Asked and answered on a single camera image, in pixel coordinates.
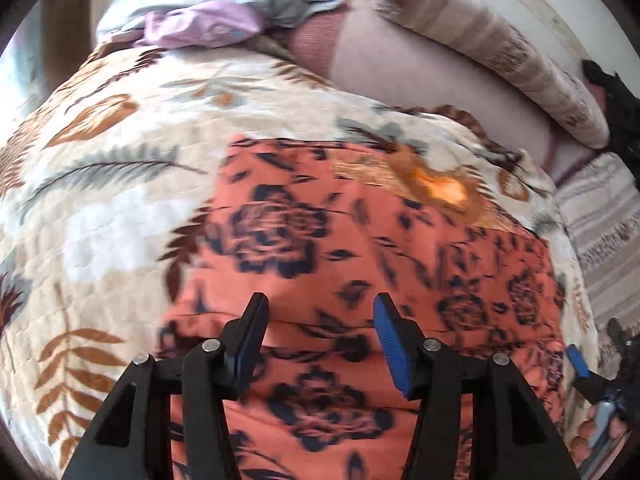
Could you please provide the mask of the striped bolster pillow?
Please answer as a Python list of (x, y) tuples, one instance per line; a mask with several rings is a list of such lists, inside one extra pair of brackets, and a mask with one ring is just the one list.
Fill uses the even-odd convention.
[(485, 66), (581, 144), (595, 150), (608, 145), (608, 123), (582, 81), (483, 0), (375, 0), (375, 7), (386, 20)]

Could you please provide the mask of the striped flat cushion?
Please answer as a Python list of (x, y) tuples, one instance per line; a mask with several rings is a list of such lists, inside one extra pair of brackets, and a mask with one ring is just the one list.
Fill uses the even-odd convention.
[(623, 161), (607, 152), (564, 182), (556, 202), (573, 243), (599, 339), (599, 373), (620, 364), (606, 326), (616, 318), (639, 333), (639, 190)]

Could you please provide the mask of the orange floral garment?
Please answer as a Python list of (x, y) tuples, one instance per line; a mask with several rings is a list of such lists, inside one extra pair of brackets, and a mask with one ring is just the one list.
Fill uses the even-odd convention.
[(395, 388), (372, 325), (389, 294), (422, 332), (466, 356), (514, 359), (562, 422), (562, 290), (548, 245), (475, 192), (396, 156), (337, 142), (234, 140), (204, 218), (184, 237), (190, 278), (160, 330), (187, 352), (255, 292), (269, 327), (250, 388), (226, 406), (245, 479), (396, 479), (416, 404)]

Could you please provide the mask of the black cloth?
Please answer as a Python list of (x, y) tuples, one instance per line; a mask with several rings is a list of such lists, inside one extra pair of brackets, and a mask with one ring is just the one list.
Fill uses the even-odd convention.
[(599, 64), (582, 60), (587, 88), (601, 105), (610, 140), (606, 149), (616, 154), (634, 176), (639, 187), (639, 99), (625, 86), (620, 75), (605, 73)]

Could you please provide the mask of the cream leaf-pattern blanket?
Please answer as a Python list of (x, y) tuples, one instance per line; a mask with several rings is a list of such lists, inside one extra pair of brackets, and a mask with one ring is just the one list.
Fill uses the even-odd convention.
[(244, 49), (128, 49), (90, 58), (1, 143), (1, 426), (40, 479), (63, 474), (129, 361), (157, 358), (190, 278), (184, 237), (212, 202), (239, 138), (358, 144), (470, 180), (549, 248), (562, 290), (563, 437), (588, 408), (564, 349), (598, 360), (596, 330), (551, 179), (526, 153), (489, 148), (450, 106), (400, 110)]

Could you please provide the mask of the pink bed sheet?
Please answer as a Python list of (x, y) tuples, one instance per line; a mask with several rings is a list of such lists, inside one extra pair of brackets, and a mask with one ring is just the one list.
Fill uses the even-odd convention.
[(300, 66), (336, 88), (389, 106), (470, 113), (490, 140), (526, 151), (556, 184), (597, 157), (490, 70), (384, 20), (368, 0), (314, 15), (285, 43)]

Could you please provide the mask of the purple floral cloth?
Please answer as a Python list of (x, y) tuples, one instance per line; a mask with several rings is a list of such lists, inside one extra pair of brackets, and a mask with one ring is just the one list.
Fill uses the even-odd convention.
[(210, 0), (166, 13), (145, 15), (140, 46), (169, 50), (232, 46), (260, 35), (265, 19), (247, 4)]

